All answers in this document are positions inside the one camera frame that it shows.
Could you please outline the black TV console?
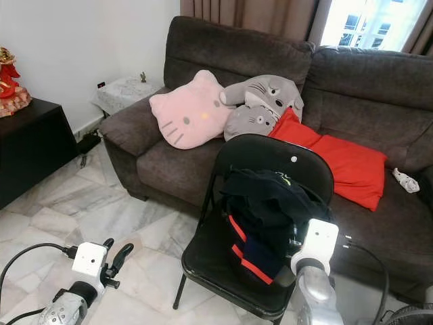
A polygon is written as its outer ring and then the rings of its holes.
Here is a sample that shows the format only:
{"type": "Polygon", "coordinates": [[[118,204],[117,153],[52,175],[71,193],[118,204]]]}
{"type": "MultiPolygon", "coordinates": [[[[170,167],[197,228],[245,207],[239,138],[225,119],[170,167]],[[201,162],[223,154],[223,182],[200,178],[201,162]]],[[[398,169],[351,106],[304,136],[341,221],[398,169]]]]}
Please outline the black TV console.
{"type": "Polygon", "coordinates": [[[0,205],[6,207],[78,156],[62,106],[34,98],[0,118],[0,205]]]}

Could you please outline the red cushion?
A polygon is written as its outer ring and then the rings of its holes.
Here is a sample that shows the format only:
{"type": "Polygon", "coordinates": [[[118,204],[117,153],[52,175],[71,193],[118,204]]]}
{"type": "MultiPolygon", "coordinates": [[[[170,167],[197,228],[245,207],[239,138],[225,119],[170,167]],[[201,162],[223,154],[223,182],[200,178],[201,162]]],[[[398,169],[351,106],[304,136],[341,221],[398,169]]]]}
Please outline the red cushion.
{"type": "Polygon", "coordinates": [[[385,154],[349,140],[318,134],[301,124],[292,111],[282,114],[268,136],[321,156],[333,173],[337,195],[370,211],[377,210],[386,185],[385,154]]]}

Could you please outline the bright window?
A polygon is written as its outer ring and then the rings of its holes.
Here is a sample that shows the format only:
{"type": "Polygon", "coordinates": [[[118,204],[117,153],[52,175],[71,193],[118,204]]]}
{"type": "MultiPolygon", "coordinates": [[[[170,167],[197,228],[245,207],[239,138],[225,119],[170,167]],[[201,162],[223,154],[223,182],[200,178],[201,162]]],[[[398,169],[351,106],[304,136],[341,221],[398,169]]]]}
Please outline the bright window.
{"type": "Polygon", "coordinates": [[[433,18],[433,0],[329,0],[322,46],[411,53],[433,18]]]}

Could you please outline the plain black garment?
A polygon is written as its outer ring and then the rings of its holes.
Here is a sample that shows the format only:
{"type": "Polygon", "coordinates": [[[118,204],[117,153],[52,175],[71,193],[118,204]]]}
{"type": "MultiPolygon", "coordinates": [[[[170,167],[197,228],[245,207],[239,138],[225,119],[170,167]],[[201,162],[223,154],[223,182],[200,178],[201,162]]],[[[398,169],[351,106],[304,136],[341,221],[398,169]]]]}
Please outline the plain black garment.
{"type": "Polygon", "coordinates": [[[220,189],[226,207],[263,207],[278,205],[307,229],[310,219],[331,222],[330,209],[306,186],[281,171],[232,169],[220,189]]]}

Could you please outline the black power strip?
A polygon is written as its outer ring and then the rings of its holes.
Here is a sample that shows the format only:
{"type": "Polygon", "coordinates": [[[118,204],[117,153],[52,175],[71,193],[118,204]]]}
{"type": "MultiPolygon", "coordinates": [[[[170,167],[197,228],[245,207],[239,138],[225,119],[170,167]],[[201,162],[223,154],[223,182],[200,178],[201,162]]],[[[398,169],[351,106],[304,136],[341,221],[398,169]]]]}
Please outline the black power strip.
{"type": "Polygon", "coordinates": [[[87,166],[87,155],[102,142],[102,136],[99,134],[99,130],[95,128],[94,130],[83,134],[77,143],[75,144],[75,148],[78,151],[78,167],[84,168],[87,166]]]}

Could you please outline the grey cat face cushion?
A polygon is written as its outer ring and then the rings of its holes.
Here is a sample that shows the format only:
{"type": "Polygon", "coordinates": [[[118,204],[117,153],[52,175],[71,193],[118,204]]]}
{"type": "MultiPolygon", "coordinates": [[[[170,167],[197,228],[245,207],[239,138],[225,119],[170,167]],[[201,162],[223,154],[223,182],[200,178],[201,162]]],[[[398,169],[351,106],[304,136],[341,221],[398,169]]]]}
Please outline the grey cat face cushion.
{"type": "Polygon", "coordinates": [[[223,139],[228,142],[241,134],[269,135],[275,128],[279,117],[278,112],[268,106],[254,104],[241,105],[231,111],[223,130],[223,139]]]}

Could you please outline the brown curtain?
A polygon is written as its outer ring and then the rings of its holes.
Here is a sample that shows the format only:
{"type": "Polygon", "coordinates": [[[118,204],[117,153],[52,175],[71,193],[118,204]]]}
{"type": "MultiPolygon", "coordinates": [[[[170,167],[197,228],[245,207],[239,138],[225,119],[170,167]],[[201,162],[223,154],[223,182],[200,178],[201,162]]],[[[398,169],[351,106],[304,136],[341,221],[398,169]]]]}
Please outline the brown curtain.
{"type": "Polygon", "coordinates": [[[179,0],[181,15],[319,45],[333,0],[179,0]]]}
{"type": "Polygon", "coordinates": [[[421,14],[405,41],[403,53],[433,56],[433,12],[421,14]]]}

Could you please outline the pink cat face cushion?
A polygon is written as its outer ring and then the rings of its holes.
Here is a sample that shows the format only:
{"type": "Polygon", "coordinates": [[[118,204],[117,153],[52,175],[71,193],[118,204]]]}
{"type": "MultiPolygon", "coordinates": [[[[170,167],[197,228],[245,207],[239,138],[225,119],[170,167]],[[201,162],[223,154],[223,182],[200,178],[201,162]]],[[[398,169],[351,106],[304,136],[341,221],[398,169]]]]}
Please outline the pink cat face cushion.
{"type": "Polygon", "coordinates": [[[222,136],[235,108],[220,101],[224,89],[210,71],[201,69],[189,83],[152,96],[152,114],[164,139],[174,148],[188,150],[222,136]]]}

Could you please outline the grey Totoro plush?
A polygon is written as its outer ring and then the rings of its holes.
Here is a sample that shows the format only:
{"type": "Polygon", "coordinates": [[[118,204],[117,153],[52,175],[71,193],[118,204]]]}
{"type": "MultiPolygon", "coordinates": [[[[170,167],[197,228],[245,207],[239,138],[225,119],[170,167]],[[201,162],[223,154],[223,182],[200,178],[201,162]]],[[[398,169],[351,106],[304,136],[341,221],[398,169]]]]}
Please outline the grey Totoro plush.
{"type": "Polygon", "coordinates": [[[220,102],[225,105],[264,105],[281,115],[290,109],[301,121],[305,103],[300,90],[290,79],[279,75],[263,74],[241,83],[229,85],[220,92],[220,102]]]}

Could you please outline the navy garment with red stripes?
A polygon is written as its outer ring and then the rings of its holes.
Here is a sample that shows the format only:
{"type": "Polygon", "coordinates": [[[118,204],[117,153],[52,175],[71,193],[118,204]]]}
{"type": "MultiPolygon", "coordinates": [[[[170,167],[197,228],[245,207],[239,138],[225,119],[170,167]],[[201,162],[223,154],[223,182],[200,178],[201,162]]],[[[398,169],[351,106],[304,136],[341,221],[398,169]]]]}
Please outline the navy garment with red stripes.
{"type": "Polygon", "coordinates": [[[296,276],[290,258],[281,254],[281,226],[297,223],[293,216],[278,205],[241,207],[228,205],[225,209],[235,242],[231,252],[255,285],[288,287],[296,276]]]}

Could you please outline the lace covered side table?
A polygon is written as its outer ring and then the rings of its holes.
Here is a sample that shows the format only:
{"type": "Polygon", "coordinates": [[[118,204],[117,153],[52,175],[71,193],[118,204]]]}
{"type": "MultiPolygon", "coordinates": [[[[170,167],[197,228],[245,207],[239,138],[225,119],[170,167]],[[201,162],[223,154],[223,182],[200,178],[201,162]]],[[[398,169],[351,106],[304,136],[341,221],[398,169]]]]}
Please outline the lace covered side table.
{"type": "Polygon", "coordinates": [[[127,106],[132,106],[139,100],[155,95],[162,87],[159,83],[152,83],[148,78],[147,83],[142,83],[139,74],[130,75],[111,81],[102,89],[97,89],[90,102],[110,116],[117,114],[127,106]]]}

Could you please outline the brown fabric sofa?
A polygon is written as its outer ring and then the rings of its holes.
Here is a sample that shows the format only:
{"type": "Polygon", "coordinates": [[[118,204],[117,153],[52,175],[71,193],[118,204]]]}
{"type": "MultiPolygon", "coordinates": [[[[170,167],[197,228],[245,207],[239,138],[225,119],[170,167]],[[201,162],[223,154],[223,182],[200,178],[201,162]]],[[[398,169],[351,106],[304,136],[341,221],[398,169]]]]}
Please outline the brown fabric sofa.
{"type": "MultiPolygon", "coordinates": [[[[315,47],[278,35],[176,16],[165,43],[164,83],[157,94],[191,81],[201,69],[229,86],[261,74],[287,77],[305,102],[301,121],[387,156],[376,211],[334,196],[335,223],[368,248],[390,273],[390,293],[426,301],[433,288],[433,197],[408,193],[393,168],[433,185],[433,57],[358,47],[315,47]]],[[[198,215],[214,158],[214,139],[180,150],[164,140],[149,98],[100,124],[106,152],[124,189],[198,215]]]]}

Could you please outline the black folding chair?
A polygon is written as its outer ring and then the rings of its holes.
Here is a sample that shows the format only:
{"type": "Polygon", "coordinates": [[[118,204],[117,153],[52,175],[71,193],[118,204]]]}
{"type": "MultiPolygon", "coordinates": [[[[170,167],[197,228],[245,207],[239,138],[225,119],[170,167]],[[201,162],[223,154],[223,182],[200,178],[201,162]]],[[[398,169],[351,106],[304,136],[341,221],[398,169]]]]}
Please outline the black folding chair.
{"type": "MultiPolygon", "coordinates": [[[[223,144],[214,159],[214,166],[205,188],[201,216],[193,236],[195,236],[198,226],[203,225],[207,219],[227,220],[220,189],[225,183],[225,176],[232,169],[281,171],[300,182],[301,185],[306,186],[307,191],[319,196],[328,208],[334,195],[333,173],[331,173],[327,163],[315,152],[259,134],[242,134],[223,144]]],[[[255,290],[269,290],[273,287],[255,285],[245,273],[241,272],[240,263],[230,250],[234,242],[234,238],[230,239],[229,244],[216,249],[216,257],[206,256],[204,262],[216,262],[217,272],[230,272],[255,290]]],[[[241,307],[241,309],[272,323],[271,319],[263,318],[257,311],[248,309],[248,307],[241,307]]]]}

